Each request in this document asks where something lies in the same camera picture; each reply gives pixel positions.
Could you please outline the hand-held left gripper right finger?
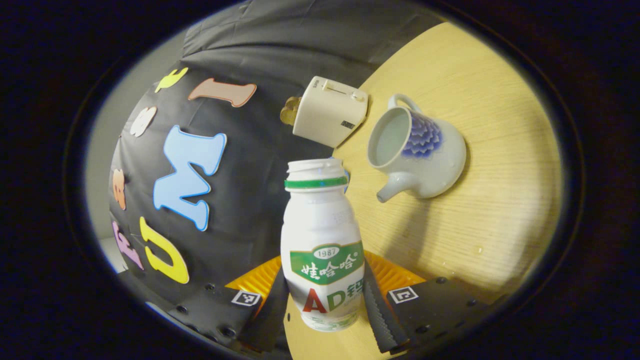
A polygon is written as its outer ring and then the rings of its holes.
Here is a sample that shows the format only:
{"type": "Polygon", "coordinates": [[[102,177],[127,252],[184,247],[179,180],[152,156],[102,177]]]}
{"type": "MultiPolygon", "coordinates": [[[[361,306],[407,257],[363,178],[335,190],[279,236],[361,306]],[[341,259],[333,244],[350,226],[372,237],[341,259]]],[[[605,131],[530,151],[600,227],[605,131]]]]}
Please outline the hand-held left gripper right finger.
{"type": "Polygon", "coordinates": [[[488,322],[501,305],[486,303],[445,276],[424,279],[370,251],[363,278],[368,322],[381,353],[442,350],[488,322]]]}

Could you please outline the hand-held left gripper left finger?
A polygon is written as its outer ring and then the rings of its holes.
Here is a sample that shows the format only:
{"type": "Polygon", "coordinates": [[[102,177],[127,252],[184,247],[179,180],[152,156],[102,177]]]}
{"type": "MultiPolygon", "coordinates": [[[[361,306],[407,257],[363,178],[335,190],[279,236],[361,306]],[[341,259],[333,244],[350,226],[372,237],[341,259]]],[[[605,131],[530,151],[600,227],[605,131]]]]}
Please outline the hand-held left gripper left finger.
{"type": "Polygon", "coordinates": [[[167,314],[210,342],[260,356],[276,347],[289,294],[276,256],[227,284],[202,285],[167,314]]]}

